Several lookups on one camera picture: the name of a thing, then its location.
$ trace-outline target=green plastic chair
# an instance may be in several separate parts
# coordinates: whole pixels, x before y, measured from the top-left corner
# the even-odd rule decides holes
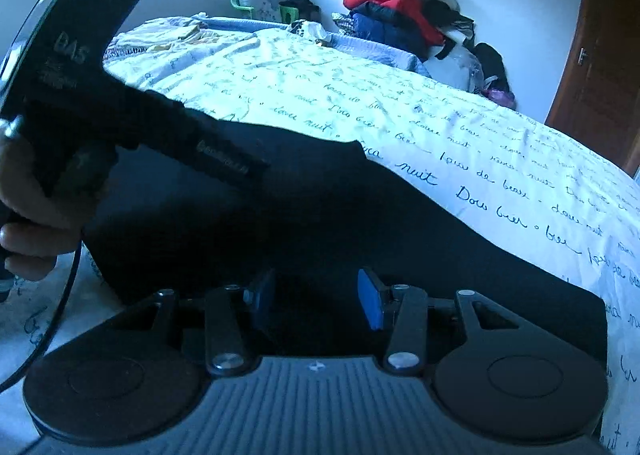
[[[231,6],[240,12],[246,13],[251,20],[254,19],[255,9],[248,6],[241,6],[240,0],[231,0]],[[299,13],[296,8],[285,8],[280,6],[280,16],[282,17],[282,23],[288,25],[299,18]]]

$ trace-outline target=red garment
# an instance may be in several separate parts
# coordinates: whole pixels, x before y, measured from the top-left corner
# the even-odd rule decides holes
[[[386,8],[396,10],[403,15],[411,18],[418,28],[424,39],[430,45],[444,44],[444,36],[440,31],[435,29],[422,15],[422,5],[420,0],[344,0],[344,7],[348,10],[354,10],[364,2],[375,2]]]

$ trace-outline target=cord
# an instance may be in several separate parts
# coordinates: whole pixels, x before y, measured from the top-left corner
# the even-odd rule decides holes
[[[42,340],[36,345],[33,352],[29,355],[29,357],[25,360],[25,362],[20,366],[17,371],[15,371],[12,375],[9,376],[2,384],[0,384],[0,393],[3,393],[5,390],[13,387],[18,381],[20,381],[28,372],[29,368],[34,364],[34,362],[42,356],[51,343],[53,336],[55,336],[56,332],[60,327],[60,321],[62,319],[62,313],[65,311],[66,302],[69,299],[69,294],[71,294],[71,288],[74,286],[74,282],[76,281],[76,274],[78,273],[78,265],[80,264],[80,256],[82,254],[82,241],[78,242],[78,247],[76,247],[76,252],[74,254],[74,261],[71,264],[71,270],[69,271],[69,277],[66,279],[65,290],[62,292],[62,297],[60,297],[60,303],[58,304],[58,308],[53,314],[53,318],[51,318],[51,323],[47,328],[47,331],[44,333]]]

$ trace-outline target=wooden door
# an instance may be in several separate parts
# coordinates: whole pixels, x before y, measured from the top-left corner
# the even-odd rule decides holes
[[[640,0],[582,0],[546,119],[634,175],[640,165]]]

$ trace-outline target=ribbed panel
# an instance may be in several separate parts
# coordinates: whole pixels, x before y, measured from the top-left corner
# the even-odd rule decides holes
[[[371,358],[265,358],[252,374],[215,382],[187,419],[158,437],[101,449],[45,439],[25,455],[605,453],[585,438],[516,447],[476,437],[440,411],[420,380],[385,374]]]

